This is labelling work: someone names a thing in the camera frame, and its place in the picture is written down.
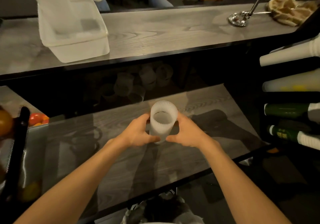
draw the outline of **left hand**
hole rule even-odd
[[[129,147],[160,141],[160,137],[146,133],[146,124],[149,118],[150,113],[146,113],[134,119],[118,137],[123,138]]]

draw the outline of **metal stand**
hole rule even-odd
[[[252,6],[249,12],[242,11],[239,13],[234,13],[228,17],[228,20],[231,24],[239,27],[245,27],[248,25],[248,19],[253,15],[265,15],[270,14],[271,12],[259,12],[254,13],[254,10],[257,8],[260,0],[257,0],[254,5]]]

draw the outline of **hand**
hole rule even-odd
[[[150,113],[146,113],[134,119],[118,137],[123,138],[129,146],[143,146],[150,142],[160,141],[160,137],[146,133],[149,118]]]
[[[203,130],[184,114],[178,112],[177,120],[179,123],[179,133],[177,135],[167,136],[167,141],[197,148],[200,148],[200,145],[206,140],[212,141],[211,137],[204,133]]]

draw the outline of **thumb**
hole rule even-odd
[[[167,136],[166,141],[178,142],[177,136],[178,135],[169,135],[169,136]]]
[[[146,139],[147,143],[160,141],[160,137],[159,136],[151,136],[148,133],[145,134],[145,139]]]

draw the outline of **right hand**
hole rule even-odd
[[[191,119],[178,112],[179,133],[167,136],[166,140],[187,147],[200,148],[201,144],[213,139],[204,133]]]

